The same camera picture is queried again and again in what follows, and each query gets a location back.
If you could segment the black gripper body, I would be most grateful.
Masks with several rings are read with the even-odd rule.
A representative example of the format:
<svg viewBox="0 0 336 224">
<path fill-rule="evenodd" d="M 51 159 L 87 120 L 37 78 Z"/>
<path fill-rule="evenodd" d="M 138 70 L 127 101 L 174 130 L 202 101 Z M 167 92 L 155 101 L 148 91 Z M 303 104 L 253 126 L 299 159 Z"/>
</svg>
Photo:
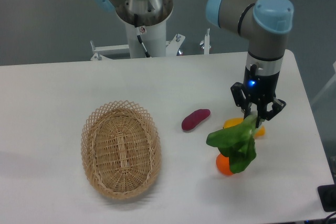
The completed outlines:
<svg viewBox="0 0 336 224">
<path fill-rule="evenodd" d="M 270 76 L 257 75 L 257 65 L 253 64 L 245 68 L 244 82 L 253 93 L 252 103 L 256 105 L 258 99 L 270 103 L 276 97 L 275 90 L 278 82 L 279 73 Z"/>
</svg>

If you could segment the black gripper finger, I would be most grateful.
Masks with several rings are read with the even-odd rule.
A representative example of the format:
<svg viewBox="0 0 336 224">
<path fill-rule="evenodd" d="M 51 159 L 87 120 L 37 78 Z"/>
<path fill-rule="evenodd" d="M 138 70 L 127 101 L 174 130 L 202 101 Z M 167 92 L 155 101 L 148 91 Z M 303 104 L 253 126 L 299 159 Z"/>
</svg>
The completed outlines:
<svg viewBox="0 0 336 224">
<path fill-rule="evenodd" d="M 246 82 L 235 82 L 231 88 L 231 93 L 237 107 L 240 107 L 244 114 L 244 119 L 251 114 L 251 104 L 253 93 Z"/>
<path fill-rule="evenodd" d="M 264 100 L 258 99 L 257 105 L 257 120 L 256 120 L 256 128 L 259 128 L 264 121 L 270 121 L 273 119 L 278 113 L 280 113 L 283 108 L 286 106 L 286 102 L 273 98 L 273 100 L 270 102 L 271 104 L 271 110 L 267 110 L 267 103 Z"/>
</svg>

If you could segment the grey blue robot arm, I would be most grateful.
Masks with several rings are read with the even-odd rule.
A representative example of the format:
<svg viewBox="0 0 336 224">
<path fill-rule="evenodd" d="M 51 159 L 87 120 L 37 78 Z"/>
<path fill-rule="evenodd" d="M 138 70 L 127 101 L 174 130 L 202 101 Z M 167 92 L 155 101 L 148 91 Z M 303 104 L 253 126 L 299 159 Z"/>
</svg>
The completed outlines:
<svg viewBox="0 0 336 224">
<path fill-rule="evenodd" d="M 132 58 L 164 57 L 166 21 L 172 0 L 95 0 L 124 22 Z M 245 116 L 256 106 L 256 126 L 269 121 L 285 107 L 275 90 L 292 29 L 294 7 L 289 0 L 208 0 L 206 19 L 249 41 L 243 83 L 235 83 L 232 95 Z"/>
</svg>

